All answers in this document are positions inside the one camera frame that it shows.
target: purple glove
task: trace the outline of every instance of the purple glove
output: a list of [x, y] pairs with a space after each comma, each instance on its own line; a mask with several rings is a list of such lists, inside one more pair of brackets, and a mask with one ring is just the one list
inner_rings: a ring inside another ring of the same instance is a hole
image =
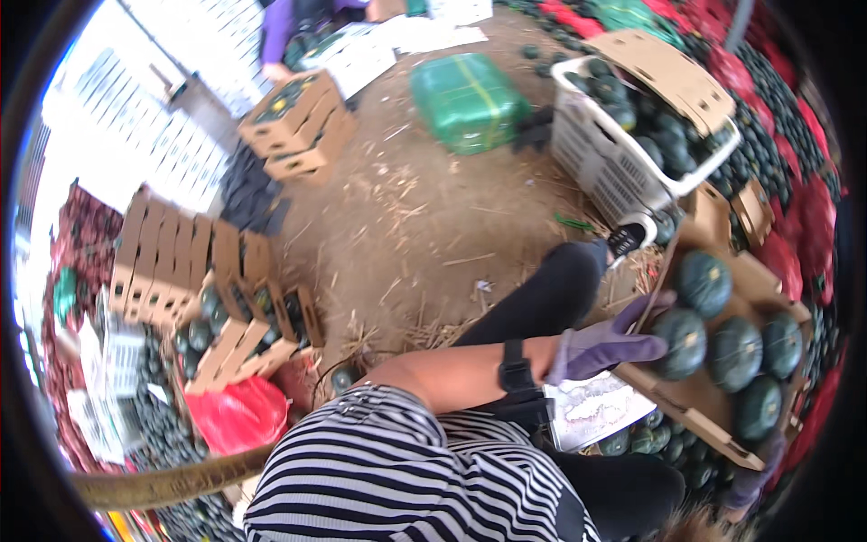
[[[668, 309], [675, 299], [672, 291], [660, 292], [653, 312]], [[567, 379], [587, 380], [618, 363], [650, 362], [665, 356], [668, 345], [663, 339], [652, 335], [626, 335], [649, 301], [650, 295], [641, 296], [610, 320], [578, 331], [564, 331], [545, 382], [557, 386]]]
[[783, 460], [786, 451], [786, 438], [783, 432], [774, 429], [762, 443], [761, 448], [759, 457], [765, 461], [765, 468], [761, 471], [744, 467], [735, 468], [732, 486], [720, 496], [720, 501], [726, 508], [740, 510], [758, 500], [761, 488], [771, 479]]

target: black and white striped shirt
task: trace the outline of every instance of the black and white striped shirt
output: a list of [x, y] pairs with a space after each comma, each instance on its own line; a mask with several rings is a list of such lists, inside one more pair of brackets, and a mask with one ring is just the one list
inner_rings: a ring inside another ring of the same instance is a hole
[[250, 542], [598, 542], [581, 500], [517, 424], [434, 417], [390, 386], [351, 389], [274, 448], [244, 519]]

